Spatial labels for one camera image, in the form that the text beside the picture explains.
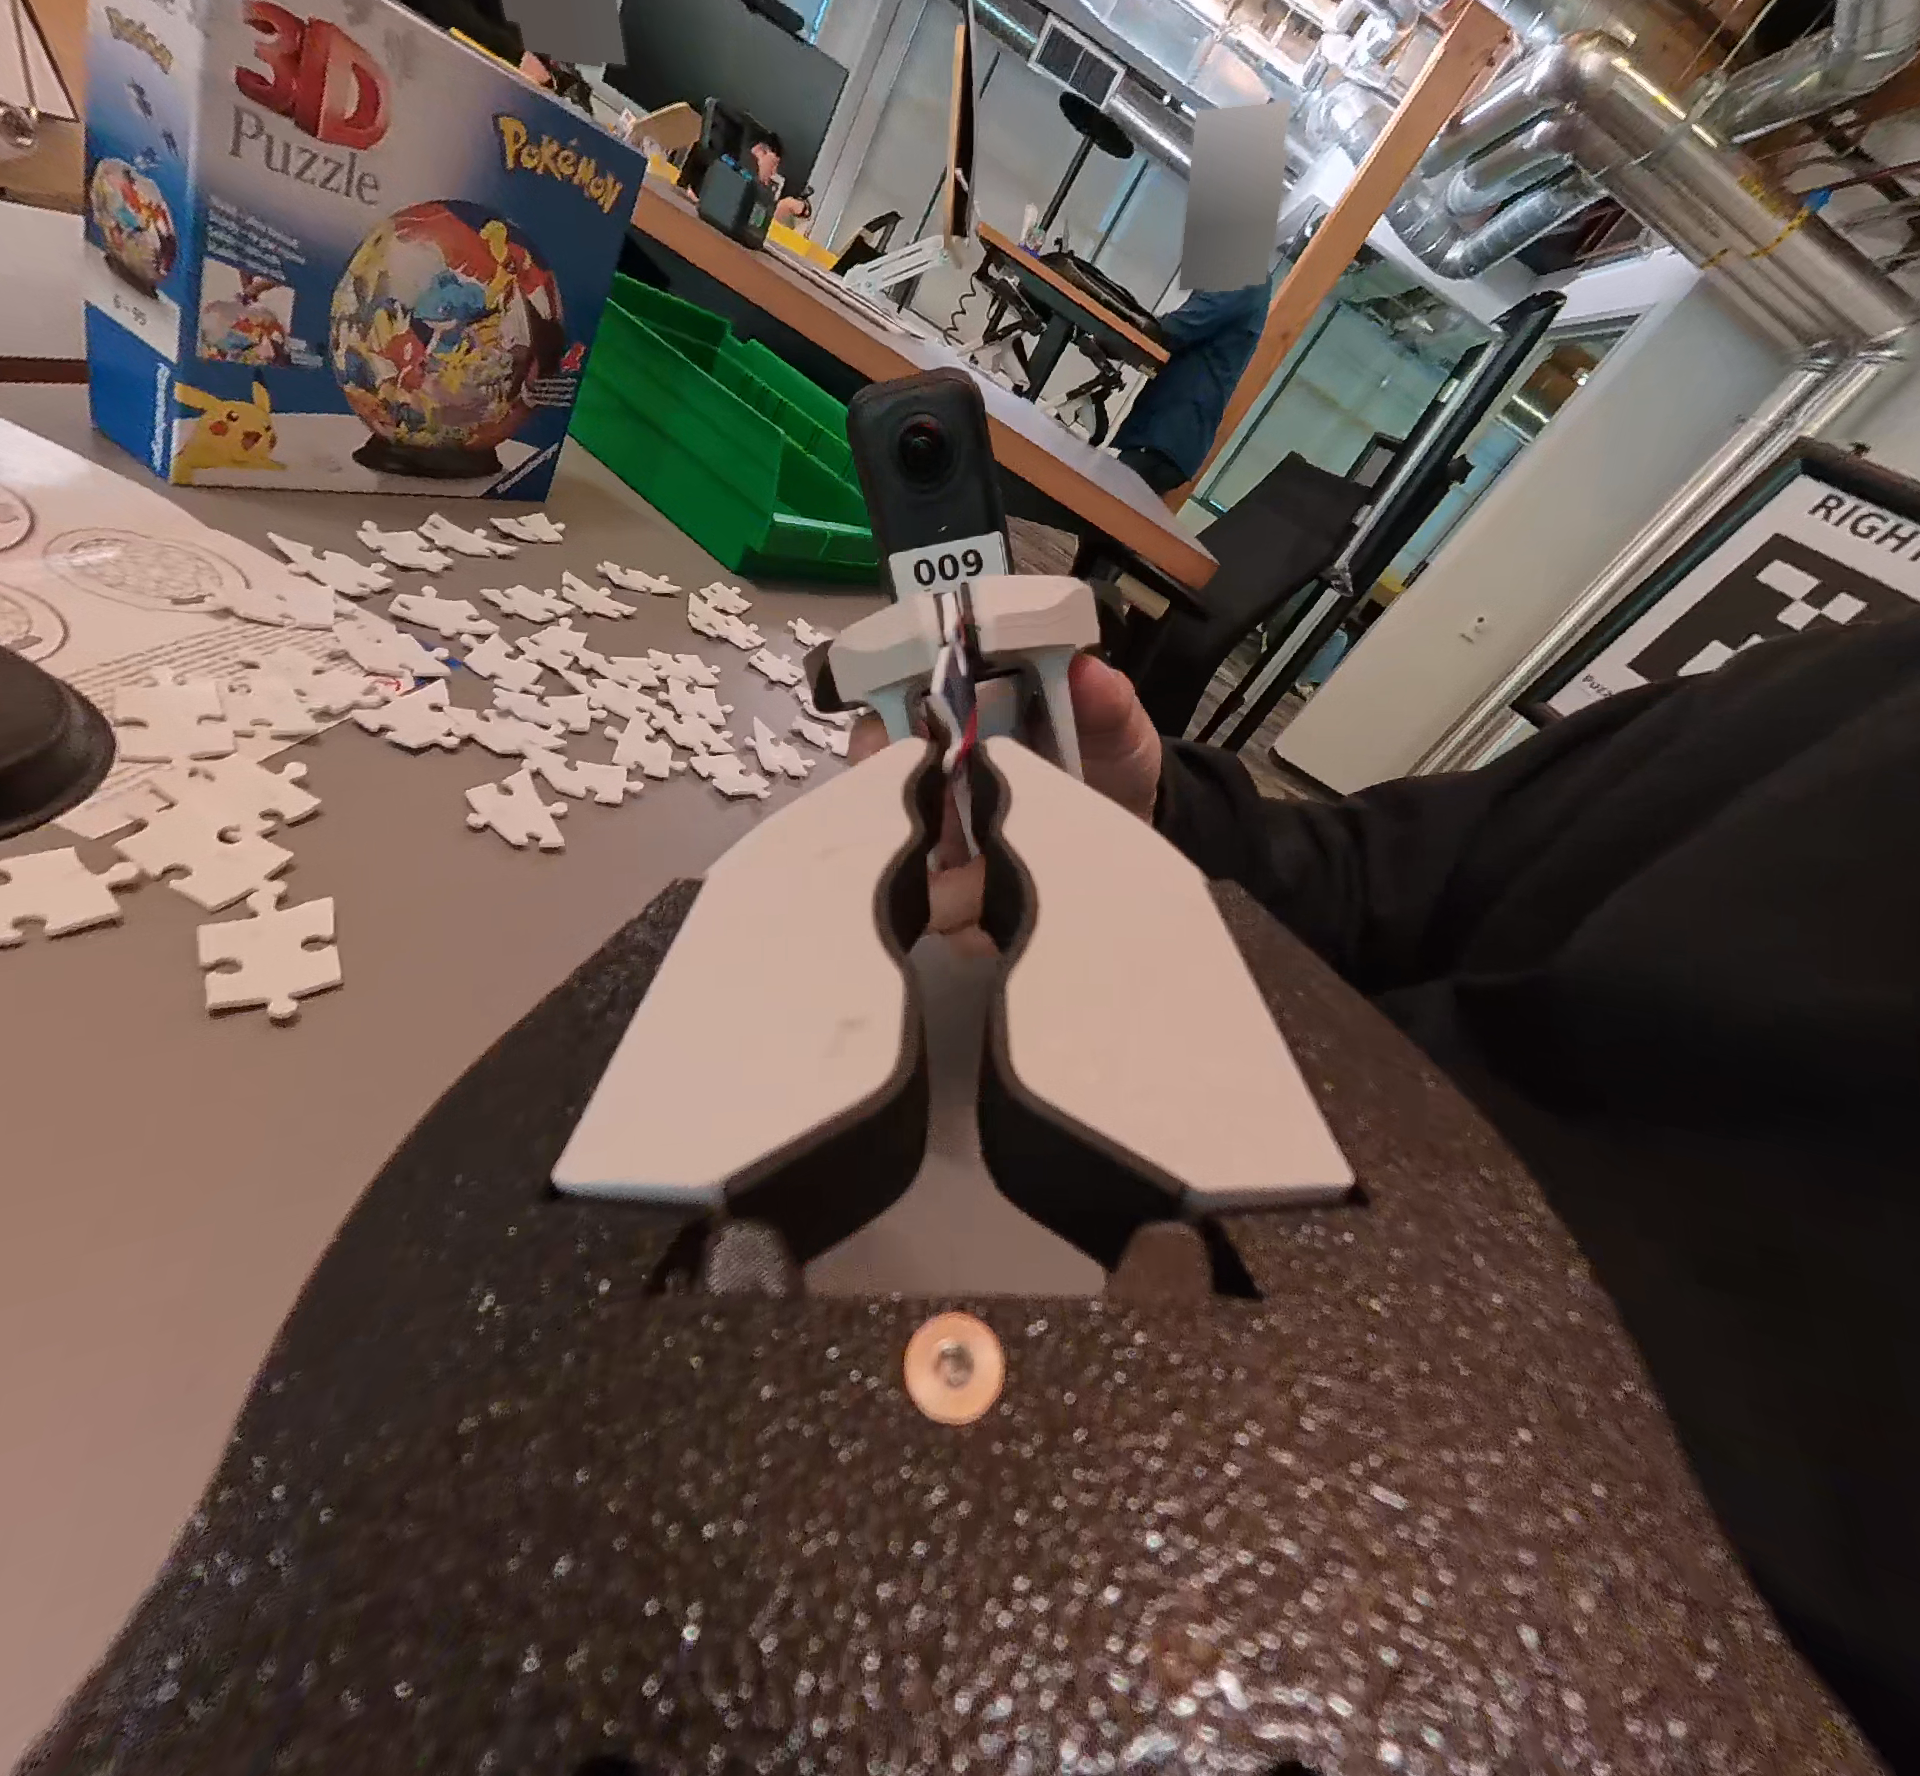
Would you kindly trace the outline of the wooden post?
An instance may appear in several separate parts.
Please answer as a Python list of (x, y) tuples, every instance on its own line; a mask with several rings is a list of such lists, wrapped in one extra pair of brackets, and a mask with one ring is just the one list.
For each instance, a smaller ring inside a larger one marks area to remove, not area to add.
[(1271, 296), (1261, 343), (1254, 348), (1208, 454), (1192, 482), (1198, 485), (1251, 419), (1289, 352), (1297, 347), (1333, 288), (1371, 241), (1382, 217), (1409, 185), (1430, 144), (1466, 104), (1501, 59), (1510, 30), (1501, 15), (1465, 0), (1440, 42), (1409, 87), (1367, 154), (1356, 162), (1347, 189), (1314, 228), (1304, 252)]

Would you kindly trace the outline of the black chair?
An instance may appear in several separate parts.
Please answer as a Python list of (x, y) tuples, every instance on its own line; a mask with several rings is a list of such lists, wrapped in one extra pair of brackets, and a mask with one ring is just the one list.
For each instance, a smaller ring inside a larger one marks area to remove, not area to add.
[(1562, 290), (1538, 290), (1505, 312), (1415, 421), (1405, 443), (1376, 456), (1365, 477), (1330, 477), (1289, 456), (1226, 516), (1272, 523), (1266, 540), (1220, 562), (1202, 629), (1252, 641), (1245, 674), (1202, 720), (1198, 700), (1183, 703), (1165, 731), (1196, 731), (1200, 742), (1240, 753), (1316, 669), (1338, 639), (1354, 641), (1373, 595), (1411, 540), (1475, 478), (1475, 446), (1534, 372), (1567, 308)]

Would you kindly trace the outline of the black round stand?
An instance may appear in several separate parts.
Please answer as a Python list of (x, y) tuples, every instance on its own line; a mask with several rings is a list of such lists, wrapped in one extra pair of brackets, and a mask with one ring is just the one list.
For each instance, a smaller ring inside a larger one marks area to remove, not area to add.
[(113, 725), (91, 699), (37, 660), (2, 650), (2, 840), (81, 808), (116, 760)]

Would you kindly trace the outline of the black computer monitor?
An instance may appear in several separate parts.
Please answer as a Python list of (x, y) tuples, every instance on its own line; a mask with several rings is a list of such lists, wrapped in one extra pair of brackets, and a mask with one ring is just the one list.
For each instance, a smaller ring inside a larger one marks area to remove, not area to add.
[(624, 60), (609, 82), (642, 115), (709, 104), (747, 118), (781, 159), (781, 218), (813, 228), (814, 165), (848, 73), (774, 17), (772, 0), (621, 0)]

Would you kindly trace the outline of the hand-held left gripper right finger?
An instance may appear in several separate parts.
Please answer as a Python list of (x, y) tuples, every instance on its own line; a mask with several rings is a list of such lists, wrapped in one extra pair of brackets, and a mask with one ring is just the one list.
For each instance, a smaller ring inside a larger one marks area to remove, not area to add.
[(976, 756), (981, 925), (1001, 951), (978, 1138), (996, 1188), (1116, 1269), (1150, 1227), (1359, 1188), (1207, 876), (1010, 737)]

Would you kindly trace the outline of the black framed marker sign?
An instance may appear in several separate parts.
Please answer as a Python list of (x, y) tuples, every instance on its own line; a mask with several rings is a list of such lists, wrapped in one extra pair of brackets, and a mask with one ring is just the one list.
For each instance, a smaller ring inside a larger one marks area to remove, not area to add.
[(1709, 676), (1759, 644), (1917, 607), (1917, 478), (1862, 448), (1801, 439), (1636, 579), (1512, 711), (1545, 731), (1641, 689)]

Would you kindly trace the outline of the dark blue puzzle piece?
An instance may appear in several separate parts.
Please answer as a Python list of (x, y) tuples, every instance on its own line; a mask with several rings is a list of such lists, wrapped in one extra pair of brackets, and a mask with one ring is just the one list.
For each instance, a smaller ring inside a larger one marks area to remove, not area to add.
[(978, 731), (978, 648), (962, 591), (937, 597), (935, 611), (939, 655), (926, 680), (925, 719), (928, 735), (955, 759), (972, 746)]

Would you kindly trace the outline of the black device on desk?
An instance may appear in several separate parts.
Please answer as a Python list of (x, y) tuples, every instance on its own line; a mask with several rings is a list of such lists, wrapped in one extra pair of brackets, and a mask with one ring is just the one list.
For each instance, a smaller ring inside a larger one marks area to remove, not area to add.
[(777, 180), (763, 171), (763, 153), (781, 174), (779, 146), (763, 124), (718, 99), (703, 106), (698, 149), (705, 156), (694, 204), (700, 220), (735, 244), (760, 250), (779, 213)]

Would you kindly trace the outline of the colourful puzzle box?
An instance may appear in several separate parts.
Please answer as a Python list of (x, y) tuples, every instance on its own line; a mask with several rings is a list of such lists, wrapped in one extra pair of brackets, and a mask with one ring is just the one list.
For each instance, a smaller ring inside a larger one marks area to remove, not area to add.
[(88, 0), (91, 421), (176, 487), (538, 506), (644, 174), (395, 0)]

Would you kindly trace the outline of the thin white monitor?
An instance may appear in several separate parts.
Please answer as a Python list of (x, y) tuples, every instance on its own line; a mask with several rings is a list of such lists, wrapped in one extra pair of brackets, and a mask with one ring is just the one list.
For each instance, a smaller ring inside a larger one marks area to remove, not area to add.
[(947, 177), (941, 191), (939, 235), (961, 246), (974, 235), (976, 81), (974, 29), (965, 17), (955, 30), (952, 93), (948, 104)]

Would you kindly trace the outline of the white instruction sheet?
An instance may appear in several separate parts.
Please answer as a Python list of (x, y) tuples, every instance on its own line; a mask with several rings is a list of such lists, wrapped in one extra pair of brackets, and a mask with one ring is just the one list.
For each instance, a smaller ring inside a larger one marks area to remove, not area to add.
[(359, 613), (285, 558), (202, 524), (160, 492), (2, 425), (5, 650), (110, 716), (154, 685), (216, 711), (174, 759), (228, 737), (273, 756), (405, 687), (359, 664)]

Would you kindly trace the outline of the green plastic bin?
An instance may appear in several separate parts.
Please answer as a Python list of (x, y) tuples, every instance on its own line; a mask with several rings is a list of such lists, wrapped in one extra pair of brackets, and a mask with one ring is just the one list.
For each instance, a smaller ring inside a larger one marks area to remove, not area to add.
[(713, 376), (672, 348), (598, 352), (573, 436), (732, 574), (881, 587), (848, 454), (753, 374)]
[(848, 470), (848, 409), (774, 348), (742, 340), (732, 325), (703, 306), (617, 274), (598, 320), (594, 372), (652, 372), (667, 401), (694, 409), (697, 392), (724, 390), (772, 422), (817, 462)]

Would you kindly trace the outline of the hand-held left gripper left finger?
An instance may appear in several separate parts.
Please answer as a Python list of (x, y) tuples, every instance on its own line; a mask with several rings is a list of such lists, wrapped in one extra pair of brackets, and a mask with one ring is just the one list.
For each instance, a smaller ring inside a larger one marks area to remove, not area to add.
[(897, 742), (711, 870), (551, 1170), (555, 1194), (802, 1265), (892, 1208), (928, 1147), (922, 1004), (932, 753)]

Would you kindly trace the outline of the scattered white puzzle pieces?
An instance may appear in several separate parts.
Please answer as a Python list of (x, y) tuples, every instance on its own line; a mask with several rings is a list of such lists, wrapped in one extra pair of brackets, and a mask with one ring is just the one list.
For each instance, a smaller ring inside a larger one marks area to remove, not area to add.
[(802, 657), (828, 635), (792, 617), (768, 642), (735, 585), (698, 588), (613, 560), (553, 587), (501, 580), (477, 597), (401, 574), (452, 577), (459, 560), (515, 545), (556, 546), (540, 516), (480, 529), (432, 516), (414, 531), (356, 531), (368, 557), (270, 537), (273, 554), (355, 609), (340, 623), (352, 660), (403, 693), (275, 755), (228, 735), (193, 750), (219, 711), (180, 685), (151, 685), (109, 719), (116, 760), (102, 787), (53, 822), (109, 855), (44, 844), (5, 861), (5, 949), (104, 932), (128, 900), (160, 891), (202, 915), (197, 972), (213, 1019), (256, 1013), (296, 1024), (306, 1002), (344, 987), (339, 907), (295, 899), (295, 835), (324, 813), (301, 760), (276, 763), (348, 728), (403, 756), (483, 756), (490, 777), (462, 795), (468, 832), (516, 852), (559, 855), (577, 805), (621, 810), (650, 785), (691, 774), (735, 803), (767, 803), (848, 753), (852, 713), (814, 699)]

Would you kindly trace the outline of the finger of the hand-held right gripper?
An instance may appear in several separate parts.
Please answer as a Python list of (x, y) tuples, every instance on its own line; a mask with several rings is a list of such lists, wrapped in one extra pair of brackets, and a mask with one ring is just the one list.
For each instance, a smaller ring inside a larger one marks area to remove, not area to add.
[(935, 597), (905, 597), (846, 629), (831, 647), (831, 683), (845, 706), (867, 709), (891, 742), (931, 737), (928, 680), (941, 653)]
[(1084, 780), (1070, 683), (1077, 659), (1101, 639), (1093, 588), (1083, 580), (976, 580), (968, 627), (978, 741), (1023, 742)]

